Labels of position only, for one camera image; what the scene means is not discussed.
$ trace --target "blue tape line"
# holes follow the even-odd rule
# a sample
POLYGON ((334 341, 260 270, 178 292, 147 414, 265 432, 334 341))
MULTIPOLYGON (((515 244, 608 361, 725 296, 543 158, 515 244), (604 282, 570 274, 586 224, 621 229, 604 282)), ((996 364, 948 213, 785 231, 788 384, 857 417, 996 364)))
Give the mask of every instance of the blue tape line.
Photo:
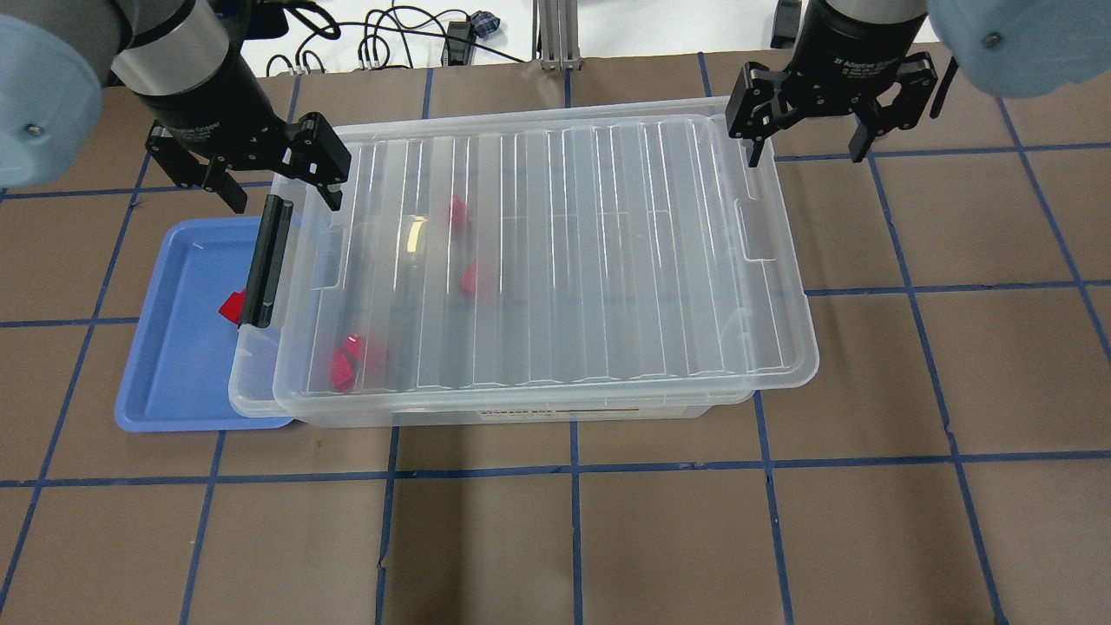
POLYGON ((202 475, 171 475, 158 477, 63 477, 46 480, 43 488, 79 486, 171 486, 208 484, 202 475))
POLYGON ((582 625, 582 497, 579 472, 579 424, 570 424, 571 445, 571 572, 574 593, 574 625, 582 625))
POLYGON ((631 463, 580 465, 579 473, 669 473, 684 471, 742 471, 763 468, 762 461, 728 461, 717 463, 631 463))
POLYGON ((702 72, 702 91, 709 98, 713 95, 713 89, 710 88, 710 71, 705 68, 705 54, 703 52, 698 53, 698 67, 702 72))
POLYGON ((890 467, 903 465, 939 465, 953 462, 952 456, 879 456, 874 458, 803 458, 773 461, 775 468, 890 467))
POLYGON ((112 279, 112 271, 116 269, 116 261, 120 256, 120 248, 123 246, 123 236, 128 231, 128 223, 131 221, 131 213, 134 211, 136 202, 139 196, 139 188, 142 187, 142 179, 147 174, 147 165, 150 162, 150 154, 146 154, 142 160, 142 164, 139 167, 139 177, 136 179, 136 184, 131 191, 131 199, 128 201, 128 209, 123 213, 123 221, 120 224, 119 234, 116 236, 116 245, 112 248, 112 255, 108 260, 108 268, 104 270, 104 279, 100 284, 100 292, 97 294, 97 303, 92 309, 92 316, 90 321, 92 322, 84 333, 84 340, 81 342, 81 350, 78 352, 77 363, 73 365, 73 372, 70 374, 69 385, 66 387, 66 396, 62 400, 62 406, 58 411, 58 420, 54 422, 54 430, 50 434, 50 443, 47 445, 47 452, 42 457, 42 465, 39 467, 39 477, 36 481, 34 491, 31 493, 31 501, 27 506, 27 514, 23 515, 23 524, 19 530, 19 537, 16 540, 16 547, 12 550, 11 560, 8 563, 8 572, 4 574, 3 586, 0 587, 0 613, 3 612, 4 603, 8 601, 8 592, 11 589, 11 582, 16 576, 16 568, 19 566, 19 558, 23 554, 23 545, 27 544, 27 534, 31 530, 31 522, 34 521, 34 511, 39 505, 39 496, 42 494, 42 484, 47 480, 47 473, 50 471, 50 462, 53 460, 54 451, 58 448, 58 438, 61 436, 62 426, 66 424, 66 415, 69 413, 70 403, 73 401, 73 391, 77 389, 77 381, 81 377, 81 367, 84 364, 84 359, 89 354, 89 344, 92 342, 92 332, 96 329, 96 321, 100 317, 100 309, 104 304, 104 295, 108 294, 108 283, 112 279))
MULTIPOLYGON (((1111 450, 1080 450, 1073 452, 1000 452, 992 454, 961 454, 943 456, 861 456, 850 458, 788 458, 772 461, 772 466, 781 468, 833 468, 833 467, 889 467, 904 465, 938 465, 962 463, 1027 463, 1043 461, 1092 461, 1111 458, 1111 450)), ((727 461, 717 463, 639 463, 611 465, 579 465, 578 473, 675 473, 700 471, 759 471, 763 461, 727 461)), ((481 480, 484 477, 514 477, 528 475, 570 475, 570 465, 546 465, 526 467, 498 467, 489 470, 459 471, 408 471, 398 472, 396 480, 481 480)), ((231 475, 217 477, 218 484, 286 484, 302 482, 373 482, 389 480, 389 472, 308 473, 308 474, 263 474, 231 475)), ((100 487, 100 486, 162 486, 207 484, 200 475, 157 477, 67 477, 46 480, 43 488, 100 487)), ((36 480, 0 481, 0 488, 30 488, 36 480)))
POLYGON ((1003 606, 1000 603, 999 592, 995 588, 995 576, 992 574, 991 563, 988 562, 988 551, 984 548, 983 535, 980 532, 980 522, 975 514, 975 506, 972 503, 972 493, 969 490, 968 480, 964 476, 964 467, 961 464, 960 448, 957 445, 957 437, 950 431, 949 407, 945 404, 945 396, 941 391, 941 377, 938 375, 933 351, 930 347, 930 339, 925 333, 925 324, 922 322, 922 311, 918 304, 914 282, 911 280, 910 268, 907 264, 907 256, 903 254, 902 243, 899 240, 899 232, 895 229, 894 218, 891 213, 891 204, 888 202, 888 193, 883 188, 883 180, 880 178, 880 170, 875 165, 875 157, 873 154, 868 154, 868 167, 872 173, 872 181, 875 183, 875 192, 879 195, 880 205, 883 208, 883 218, 888 223, 888 232, 891 235, 891 244, 895 250, 895 259, 899 261, 899 271, 902 273, 907 298, 910 300, 911 314, 914 317, 918 339, 922 345, 922 354, 925 356, 925 367, 930 374, 930 384, 933 386, 938 412, 941 414, 941 424, 945 431, 945 438, 949 441, 949 453, 957 473, 957 483, 960 486, 961 498, 964 502, 964 512, 969 520, 969 528, 972 532, 972 543, 975 546, 977 557, 980 561, 980 572, 988 588, 991 609, 994 614, 995 623, 1005 625, 1008 623, 1007 616, 1003 614, 1003 606))
POLYGON ((1029 289, 1063 289, 1072 288, 1072 282, 1003 282, 1000 284, 944 284, 933 286, 914 286, 917 292, 968 292, 984 290, 1029 290, 1029 289))
MULTIPOLYGON (((387 463, 387 473, 391 476, 398 471, 398 443, 401 438, 401 429, 393 426, 390 432, 390 460, 387 463)), ((374 588, 374 623, 382 623, 382 611, 386 607, 386 556, 390 553, 390 531, 393 526, 393 487, 397 481, 393 477, 386 481, 386 501, 382 504, 382 535, 378 543, 378 579, 374 588)))
POLYGON ((1029 463, 1044 461, 1100 461, 1111 458, 1111 450, 1077 452, 1010 452, 1002 454, 967 454, 965 463, 1029 463))
POLYGON ((807 289, 808 296, 835 296, 842 294, 892 294, 904 293, 903 286, 864 286, 853 289, 807 289))
POLYGON ((104 320, 40 320, 36 322, 0 322, 0 329, 56 329, 64 326, 123 326, 138 324, 139 317, 108 317, 104 320))
POLYGON ((563 70, 563 108, 569 109, 574 104, 571 102, 571 70, 563 70))
POLYGON ((424 74, 424 103, 421 105, 420 118, 428 119, 429 110, 432 107, 432 68, 428 68, 424 74))
POLYGON ((293 92, 289 97, 289 110, 286 112, 286 123, 293 123, 297 113, 297 100, 301 95, 301 74, 293 78, 293 92))
POLYGON ((1052 143, 1052 144, 1048 144, 1048 145, 1025 145, 1025 144, 1022 144, 1021 141, 1019 143, 1022 145, 1021 147, 1022 151, 1027 151, 1027 152, 1047 152, 1047 151, 1059 152, 1059 151, 1068 151, 1068 150, 1105 150, 1105 149, 1111 148, 1111 142, 1101 142, 1101 143, 1052 143))
POLYGON ((350 473, 284 473, 261 475, 221 475, 217 484, 291 484, 300 482, 366 482, 388 480, 389 472, 363 471, 350 473))
POLYGON ((771 522, 771 542, 775 551, 775 573, 779 576, 779 593, 783 602, 783 619, 787 625, 794 625, 794 607, 791 604, 791 585, 787 577, 787 555, 783 551, 783 533, 779 525, 779 503, 775 500, 775 463, 771 456, 771 444, 768 442, 768 424, 764 421, 763 396, 755 392, 752 403, 757 413, 757 432, 760 434, 760 457, 764 472, 764 491, 768 495, 768 516, 771 522))
POLYGON ((775 154, 775 162, 804 162, 809 160, 849 160, 849 154, 775 154))
POLYGON ((1019 159, 1022 161, 1022 168, 1027 171, 1027 178, 1030 179, 1030 185, 1033 187, 1034 194, 1038 195, 1038 203, 1041 205, 1042 212, 1045 214, 1045 221, 1049 222, 1049 226, 1053 231, 1053 238, 1057 239, 1057 244, 1061 248, 1061 255, 1064 256, 1064 262, 1069 265, 1069 272, 1072 273, 1072 280, 1075 282, 1077 290, 1080 291, 1080 299, 1083 300, 1084 308, 1088 309, 1088 316, 1092 322, 1092 329, 1095 331, 1095 336, 1099 339, 1100 347, 1103 349, 1103 357, 1111 363, 1111 344, 1108 343, 1107 332, 1104 332, 1103 324, 1100 322, 1100 316, 1097 314, 1092 296, 1088 293, 1088 286, 1084 285, 1084 280, 1080 276, 1080 269, 1077 266, 1077 261, 1072 256, 1069 243, 1064 240, 1064 233, 1061 232, 1057 218, 1053 216, 1053 210, 1050 208, 1049 201, 1045 199, 1045 193, 1042 191, 1041 184, 1038 182, 1038 177, 1034 174, 1034 168, 1030 164, 1030 158, 1027 157, 1027 151, 1022 145, 1022 141, 1019 139, 1019 132, 1014 129, 1014 122, 1011 120, 1011 114, 1007 110, 1007 103, 1003 102, 1002 98, 995 98, 995 101, 999 104, 1000 112, 1003 113, 1003 121, 1007 122, 1007 130, 1011 133, 1014 147, 1019 151, 1019 159))
POLYGON ((181 616, 178 625, 189 623, 189 609, 193 604, 193 586, 197 584, 197 568, 201 562, 201 548, 204 546, 204 531, 208 530, 208 517, 212 510, 212 493, 216 491, 216 477, 220 475, 220 458, 223 455, 223 442, 227 431, 220 431, 216 437, 216 450, 212 452, 212 465, 209 467, 204 503, 201 504, 201 517, 197 523, 197 538, 193 540, 193 555, 189 558, 189 575, 186 577, 186 592, 181 599, 181 616))
POLYGON ((27 193, 10 193, 9 200, 38 199, 38 198, 71 198, 78 195, 126 195, 134 192, 130 189, 87 189, 80 191, 36 191, 27 193))
POLYGON ((877 151, 877 158, 904 158, 904 157, 937 157, 937 155, 970 155, 970 154, 1001 154, 1013 153, 1011 145, 999 148, 945 148, 939 150, 892 150, 890 152, 877 151))

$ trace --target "plastic box lid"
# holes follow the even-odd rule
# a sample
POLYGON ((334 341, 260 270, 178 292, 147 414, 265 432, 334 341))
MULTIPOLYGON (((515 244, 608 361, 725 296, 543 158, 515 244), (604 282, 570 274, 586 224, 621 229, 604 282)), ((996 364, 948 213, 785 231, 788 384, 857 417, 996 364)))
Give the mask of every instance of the plastic box lid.
POLYGON ((773 153, 748 168, 724 107, 339 129, 352 154, 341 210, 303 182, 273 183, 293 222, 271 325, 240 329, 232 405, 323 425, 469 423, 804 384, 818 346, 773 153), (362 352, 338 390, 350 335, 362 352))

